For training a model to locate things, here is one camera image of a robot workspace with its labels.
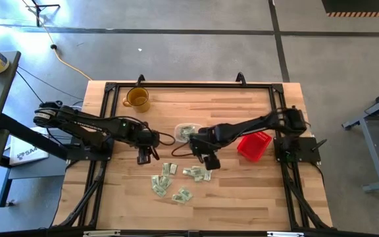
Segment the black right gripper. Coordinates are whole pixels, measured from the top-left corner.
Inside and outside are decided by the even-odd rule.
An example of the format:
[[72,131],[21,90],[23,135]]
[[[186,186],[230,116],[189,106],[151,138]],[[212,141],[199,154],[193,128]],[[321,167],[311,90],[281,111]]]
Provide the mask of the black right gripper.
[[208,154],[220,149],[220,144],[208,128],[200,128],[198,132],[189,135],[189,148],[193,154],[200,154],[197,158],[201,163],[205,162],[208,171],[221,168],[217,156],[214,153]]

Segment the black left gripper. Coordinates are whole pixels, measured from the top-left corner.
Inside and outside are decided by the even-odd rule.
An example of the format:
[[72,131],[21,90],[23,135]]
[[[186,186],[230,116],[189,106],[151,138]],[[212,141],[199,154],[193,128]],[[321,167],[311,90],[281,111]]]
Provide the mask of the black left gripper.
[[[158,147],[160,144],[160,135],[156,131],[142,130],[139,131],[136,135],[134,141],[134,147],[151,147],[153,157],[156,160],[159,160],[159,154],[155,147]],[[150,163],[150,149],[149,148],[139,148],[138,149],[138,164],[148,164]]]

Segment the clear plastic container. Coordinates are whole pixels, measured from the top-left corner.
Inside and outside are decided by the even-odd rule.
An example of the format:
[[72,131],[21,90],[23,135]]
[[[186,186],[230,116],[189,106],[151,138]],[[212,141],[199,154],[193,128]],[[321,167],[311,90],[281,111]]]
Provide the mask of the clear plastic container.
[[198,132],[198,130],[202,127],[202,125],[200,124],[195,124],[195,123],[182,123],[182,124],[178,124],[175,129],[174,129],[174,138],[177,142],[180,142],[180,143],[185,143],[183,142],[180,138],[179,138],[179,133],[180,133],[180,130],[182,129],[183,126],[194,126],[195,127],[195,133],[196,134]]

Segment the red plastic basket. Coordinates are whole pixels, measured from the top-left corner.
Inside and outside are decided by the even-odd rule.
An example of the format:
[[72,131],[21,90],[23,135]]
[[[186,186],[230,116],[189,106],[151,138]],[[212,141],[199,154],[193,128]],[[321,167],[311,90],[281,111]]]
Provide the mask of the red plastic basket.
[[239,154],[250,162],[258,162],[266,151],[272,137],[264,132],[256,132],[244,136],[237,146]]

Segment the yellow ceramic mug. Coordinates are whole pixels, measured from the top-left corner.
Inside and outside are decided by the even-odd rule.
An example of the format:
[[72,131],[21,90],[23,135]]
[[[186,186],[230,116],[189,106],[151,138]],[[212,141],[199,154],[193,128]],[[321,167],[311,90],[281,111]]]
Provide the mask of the yellow ceramic mug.
[[142,87],[134,87],[128,91],[122,100],[125,107],[131,107],[137,113],[144,113],[150,109],[149,92]]

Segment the white cardboard box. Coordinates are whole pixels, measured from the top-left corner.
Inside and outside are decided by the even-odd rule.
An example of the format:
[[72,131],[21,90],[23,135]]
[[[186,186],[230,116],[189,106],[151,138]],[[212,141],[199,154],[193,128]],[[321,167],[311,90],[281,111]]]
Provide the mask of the white cardboard box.
[[17,166],[49,157],[48,152],[17,137],[11,138],[9,165]]

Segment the black tripod stand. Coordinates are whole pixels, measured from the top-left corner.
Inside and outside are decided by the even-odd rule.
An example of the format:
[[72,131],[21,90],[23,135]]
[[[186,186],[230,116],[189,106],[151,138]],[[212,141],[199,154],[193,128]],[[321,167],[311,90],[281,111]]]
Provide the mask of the black tripod stand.
[[28,5],[28,7],[36,10],[36,26],[37,27],[43,26],[43,23],[41,23],[41,20],[40,20],[41,11],[43,11],[46,8],[55,7],[57,9],[59,9],[61,7],[59,4],[42,5],[42,4],[38,4],[35,0],[30,0],[30,1],[32,2],[32,5],[31,6]]

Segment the black mat with hazard stripes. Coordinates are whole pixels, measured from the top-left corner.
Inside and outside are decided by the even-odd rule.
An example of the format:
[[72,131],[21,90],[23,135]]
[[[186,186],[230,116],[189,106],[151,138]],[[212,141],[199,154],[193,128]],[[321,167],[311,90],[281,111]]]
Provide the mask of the black mat with hazard stripes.
[[379,0],[321,0],[329,17],[379,17]]

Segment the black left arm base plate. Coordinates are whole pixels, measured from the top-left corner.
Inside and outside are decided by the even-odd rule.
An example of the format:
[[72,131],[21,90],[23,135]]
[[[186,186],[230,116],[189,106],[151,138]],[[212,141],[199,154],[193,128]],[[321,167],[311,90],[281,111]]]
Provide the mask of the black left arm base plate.
[[113,145],[112,138],[103,139],[101,145],[91,145],[72,137],[70,143],[64,146],[67,150],[67,159],[72,161],[110,161]]

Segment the black aluminium table frame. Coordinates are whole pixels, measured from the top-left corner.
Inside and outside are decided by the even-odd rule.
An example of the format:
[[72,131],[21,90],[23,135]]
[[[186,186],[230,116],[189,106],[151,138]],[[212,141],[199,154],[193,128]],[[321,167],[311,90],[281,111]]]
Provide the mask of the black aluminium table frame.
[[[221,168],[210,181],[196,182],[182,173],[199,161],[179,144],[170,145],[178,124],[212,126],[239,123],[267,114],[284,99],[286,105],[305,108],[298,83],[251,82],[154,82],[143,84],[149,91],[151,108],[138,114],[140,120],[163,133],[159,160],[138,165],[135,149],[117,143],[107,165],[100,206],[89,206],[81,223],[95,221],[98,229],[121,230],[288,230],[290,221],[280,164],[269,146],[257,163],[237,152],[236,144],[218,152]],[[172,184],[159,197],[151,176],[162,176],[163,163],[178,165],[169,174]],[[193,197],[172,201],[187,188]]]

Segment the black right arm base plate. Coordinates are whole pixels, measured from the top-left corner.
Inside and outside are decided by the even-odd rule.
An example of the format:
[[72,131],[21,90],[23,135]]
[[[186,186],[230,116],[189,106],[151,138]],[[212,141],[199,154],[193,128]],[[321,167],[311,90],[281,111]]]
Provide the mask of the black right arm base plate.
[[273,140],[276,160],[281,163],[321,162],[317,142],[314,137],[281,137]]

